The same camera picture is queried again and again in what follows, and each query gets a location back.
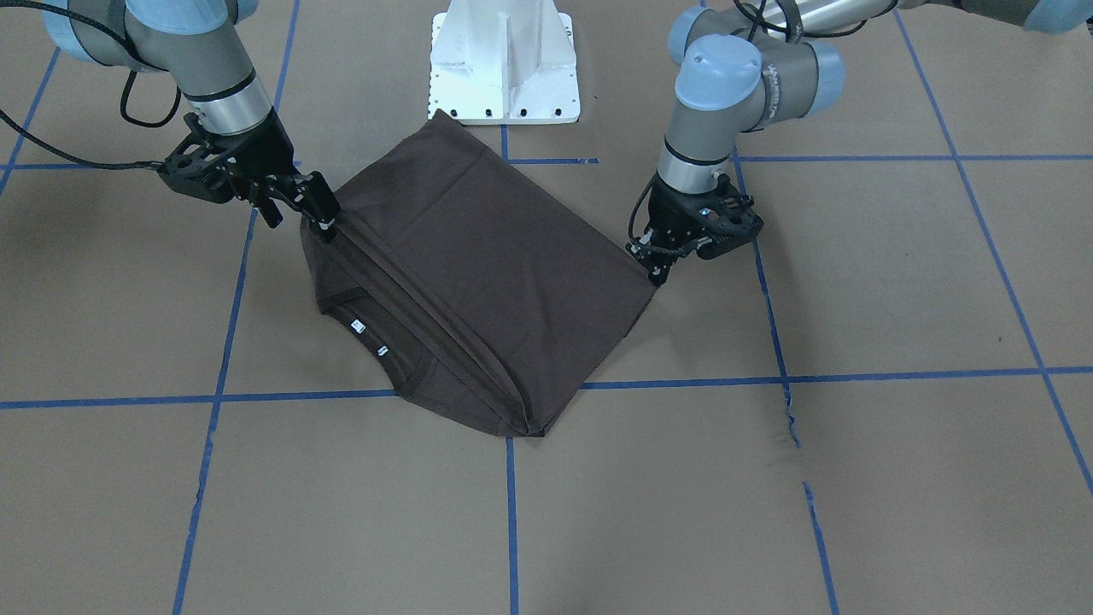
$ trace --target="robotic arm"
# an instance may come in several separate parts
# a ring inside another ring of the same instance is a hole
[[[338,201],[321,174],[296,169],[292,142],[235,32],[257,0],[49,3],[118,35],[46,13],[46,27],[64,51],[104,66],[168,71],[175,79],[193,113],[185,116],[189,135],[156,169],[172,190],[212,202],[247,200],[270,227],[282,220],[273,202],[280,200],[331,232]]]
[[[627,247],[649,280],[660,285],[679,258],[691,251],[716,258],[763,228],[751,197],[726,170],[736,135],[823,110],[845,81],[835,47],[802,38],[849,34],[867,19],[927,3],[1050,34],[1093,14],[1093,0],[733,0],[721,12],[685,11],[668,39],[680,64],[677,102],[657,173],[638,200],[639,206],[651,191],[640,237],[633,236],[631,216]]]

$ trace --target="folded cloth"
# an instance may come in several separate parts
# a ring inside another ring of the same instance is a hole
[[[319,310],[395,392],[496,436],[546,434],[653,297],[645,269],[438,113],[301,233]]]

